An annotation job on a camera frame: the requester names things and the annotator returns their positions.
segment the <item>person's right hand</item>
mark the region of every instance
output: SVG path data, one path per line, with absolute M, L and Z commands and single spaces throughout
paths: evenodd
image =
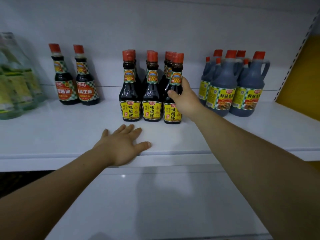
M 198 110 L 204 107 L 200 103 L 198 96 L 190 88 L 190 84 L 185 77 L 182 77 L 182 87 L 183 92 L 181 95 L 178 95 L 173 90 L 168 90 L 168 95 L 174 100 L 178 111 L 193 120 Z

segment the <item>yellow label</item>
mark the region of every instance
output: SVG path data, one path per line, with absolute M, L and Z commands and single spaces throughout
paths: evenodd
M 218 88 L 210 85 L 206 106 L 218 110 L 230 109 L 235 91 L 235 88 Z
M 164 104 L 163 118 L 165 121 L 179 122 L 181 121 L 182 114 L 179 113 L 175 103 L 166 103 Z
M 232 106 L 237 109 L 252 110 L 255 109 L 262 94 L 261 88 L 243 88 L 237 87 Z
M 122 117 L 134 120 L 140 118 L 140 101 L 120 101 Z
M 8 94 L 9 88 L 6 86 L 3 79 L 5 78 L 0 75 L 0 113 L 6 113 L 14 110 L 14 104 Z
M 35 94 L 42 94 L 38 81 L 32 71 L 26 71 L 23 73 L 27 83 Z
M 149 120 L 160 119 L 161 102 L 158 101 L 143 101 L 143 117 Z
M 208 81 L 201 81 L 199 88 L 199 99 L 206 100 L 209 92 L 209 84 Z
M 12 83 L 12 86 L 18 95 L 19 102 L 30 103 L 33 101 L 29 88 L 22 75 L 9 75 L 7 78 Z

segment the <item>yellow wall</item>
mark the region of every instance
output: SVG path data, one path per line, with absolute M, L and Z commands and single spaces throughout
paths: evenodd
M 306 41 L 276 102 L 320 121 L 320 35 Z

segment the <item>forearm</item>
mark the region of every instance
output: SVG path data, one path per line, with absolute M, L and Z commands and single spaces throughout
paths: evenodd
M 92 150 L 0 199 L 1 239 L 44 239 L 107 166 Z
M 273 237 L 314 234 L 320 215 L 318 171 L 204 107 L 195 114 L 192 120 L 212 153 Z

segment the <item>person's left arm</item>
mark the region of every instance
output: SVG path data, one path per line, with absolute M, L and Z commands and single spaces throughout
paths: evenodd
M 151 147 L 133 145 L 142 129 L 104 130 L 93 149 L 62 168 L 0 199 L 0 239 L 45 239 L 81 192 L 106 167 L 129 163 Z

